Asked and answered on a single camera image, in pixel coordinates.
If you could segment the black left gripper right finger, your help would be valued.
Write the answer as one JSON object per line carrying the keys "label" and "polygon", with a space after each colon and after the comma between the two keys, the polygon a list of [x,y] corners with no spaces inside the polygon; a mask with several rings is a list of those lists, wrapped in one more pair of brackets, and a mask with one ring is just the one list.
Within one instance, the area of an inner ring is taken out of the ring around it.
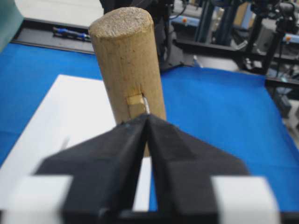
{"label": "black left gripper right finger", "polygon": [[152,157],[158,213],[180,224],[218,224],[213,176],[248,176],[243,161],[154,115],[146,132]]}

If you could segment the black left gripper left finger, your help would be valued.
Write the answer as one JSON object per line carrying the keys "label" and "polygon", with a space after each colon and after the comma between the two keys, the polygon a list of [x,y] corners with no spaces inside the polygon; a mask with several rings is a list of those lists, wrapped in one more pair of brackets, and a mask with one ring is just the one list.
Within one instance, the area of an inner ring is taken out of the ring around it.
{"label": "black left gripper left finger", "polygon": [[36,175],[69,175],[61,208],[66,224],[97,224],[134,204],[146,143],[147,116],[45,158]]}

